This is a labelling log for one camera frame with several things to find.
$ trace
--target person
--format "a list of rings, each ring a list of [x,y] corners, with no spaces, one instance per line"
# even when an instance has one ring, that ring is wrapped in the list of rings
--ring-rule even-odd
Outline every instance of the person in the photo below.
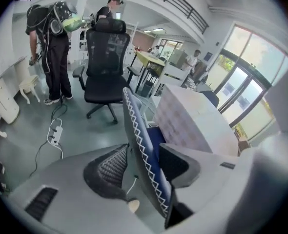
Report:
[[[37,61],[37,38],[41,44],[42,67],[49,88],[49,97],[44,100],[45,105],[59,102],[61,93],[66,99],[72,98],[67,73],[67,33],[81,26],[82,19],[76,14],[76,8],[65,1],[49,7],[33,5],[27,10],[25,32],[29,36],[31,65]]]
[[[120,4],[123,4],[122,0],[108,0],[107,6],[102,7],[96,14],[96,21],[100,18],[113,18],[112,10],[115,10]]]
[[[191,71],[194,73],[194,67],[197,63],[197,57],[199,56],[200,53],[201,51],[197,49],[195,50],[194,55],[187,56],[181,69],[183,71],[188,71],[188,73],[190,73]]]
[[[158,55],[159,55],[159,45],[156,45],[155,47],[149,49],[147,52],[149,52],[152,56],[158,57]]]

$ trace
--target yellow table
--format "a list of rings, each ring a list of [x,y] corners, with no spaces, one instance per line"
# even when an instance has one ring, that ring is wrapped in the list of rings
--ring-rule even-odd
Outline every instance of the yellow table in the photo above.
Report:
[[[138,89],[139,89],[139,87],[140,87],[140,84],[141,84],[141,82],[142,82],[144,73],[145,73],[145,71],[146,71],[146,69],[147,69],[147,67],[148,67],[148,65],[149,65],[150,63],[154,63],[154,64],[156,64],[156,65],[159,65],[159,66],[161,67],[160,73],[161,73],[161,71],[162,71],[162,68],[165,66],[165,62],[164,62],[164,61],[162,61],[162,60],[160,60],[160,59],[158,59],[158,58],[152,57],[148,52],[137,51],[137,52],[136,52],[136,55],[135,55],[135,57],[134,57],[134,59],[133,59],[133,61],[135,60],[136,57],[138,57],[139,60],[141,61],[141,63],[143,64],[144,70],[143,70],[143,72],[142,72],[140,81],[139,81],[139,83],[138,83],[138,85],[137,85],[137,87],[136,87],[135,92],[138,91]]]
[[[153,58],[148,52],[137,51],[136,55],[144,67],[147,67],[149,62],[155,63],[155,64],[160,65],[162,67],[165,66],[165,62],[163,62],[162,60],[160,60],[158,58]]]

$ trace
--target black pants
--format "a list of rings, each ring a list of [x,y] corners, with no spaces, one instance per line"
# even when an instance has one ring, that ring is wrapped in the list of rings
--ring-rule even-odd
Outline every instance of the black pants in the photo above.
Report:
[[[56,100],[60,94],[71,97],[71,87],[67,73],[68,35],[50,36],[47,54],[43,54],[43,70],[49,88],[49,99]]]

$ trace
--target headrest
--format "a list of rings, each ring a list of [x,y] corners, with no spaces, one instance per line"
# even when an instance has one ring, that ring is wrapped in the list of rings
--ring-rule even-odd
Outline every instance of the headrest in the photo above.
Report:
[[[94,26],[98,32],[107,32],[114,34],[124,34],[126,32],[125,22],[113,18],[100,18]]]

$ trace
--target power strip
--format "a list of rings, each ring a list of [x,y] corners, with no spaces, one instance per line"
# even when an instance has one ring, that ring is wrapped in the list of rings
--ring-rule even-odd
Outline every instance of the power strip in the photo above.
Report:
[[[55,132],[51,138],[51,144],[53,146],[57,146],[59,144],[61,135],[62,135],[62,127],[56,127]]]

